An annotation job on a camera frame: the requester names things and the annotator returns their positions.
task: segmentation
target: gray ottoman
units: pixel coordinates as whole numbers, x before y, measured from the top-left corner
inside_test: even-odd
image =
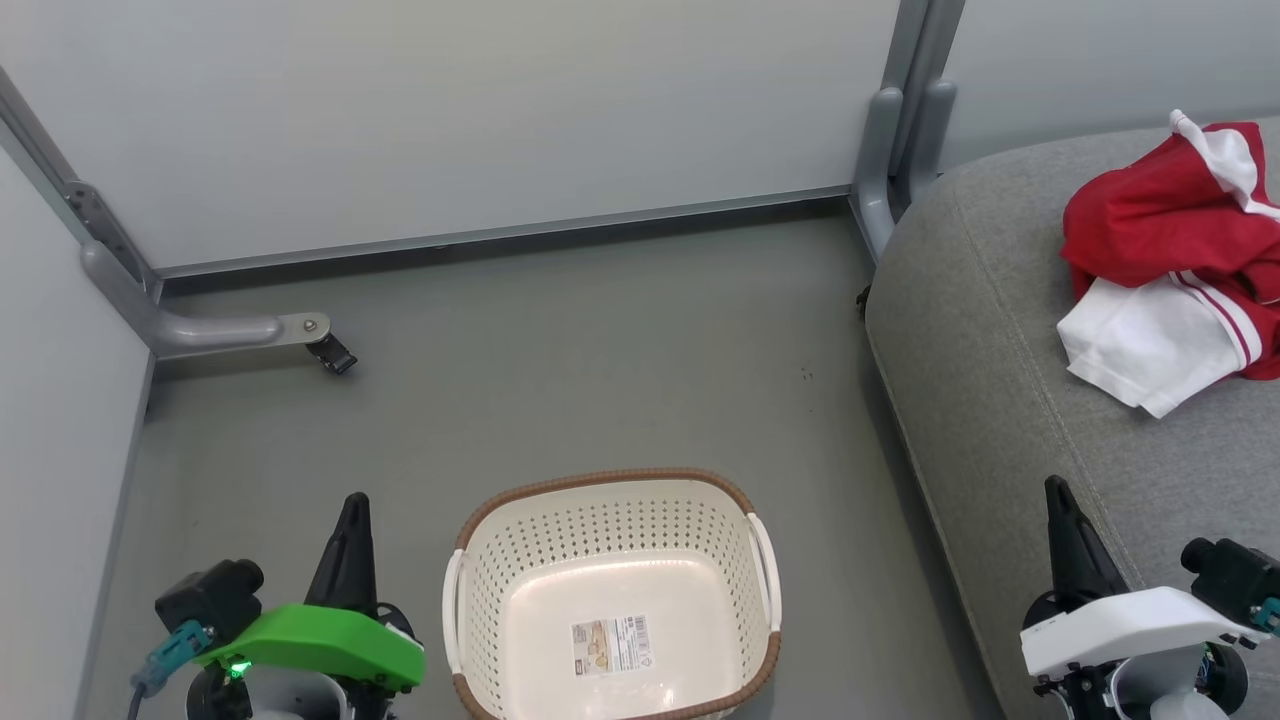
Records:
[[[1280,193],[1280,118],[1261,120]],[[1043,480],[1060,474],[1130,587],[1188,589],[1197,536],[1280,555],[1280,382],[1228,379],[1164,420],[1066,372],[1055,324],[1073,306],[1062,209],[1167,131],[1041,145],[947,173],[902,218],[867,329],[916,475],[1005,712],[1061,720],[1032,694],[1018,633],[1050,589]],[[1280,716],[1280,642],[1243,652],[1236,717]]]

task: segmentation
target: laundry basket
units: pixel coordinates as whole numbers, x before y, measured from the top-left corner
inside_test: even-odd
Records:
[[[728,480],[620,470],[504,492],[444,575],[453,687],[479,720],[717,719],[768,682],[782,587]]]

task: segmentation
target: red fabric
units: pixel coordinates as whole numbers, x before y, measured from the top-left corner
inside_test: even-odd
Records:
[[[1252,197],[1270,205],[1258,126],[1204,132],[1228,128],[1244,136],[1257,165]],[[1089,181],[1068,202],[1062,233],[1076,300],[1093,278],[1139,287],[1192,270],[1240,305],[1262,338],[1262,357],[1240,374],[1280,378],[1280,304],[1266,304],[1280,299],[1280,223],[1242,210],[1187,138],[1172,135],[1128,168]]]

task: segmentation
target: barcode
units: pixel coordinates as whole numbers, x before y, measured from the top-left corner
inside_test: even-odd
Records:
[[[649,652],[649,623],[644,615],[636,618],[636,650]]]

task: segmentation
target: product sticker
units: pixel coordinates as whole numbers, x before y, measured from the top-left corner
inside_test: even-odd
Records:
[[[653,667],[649,621],[644,615],[573,625],[573,674],[608,675]]]

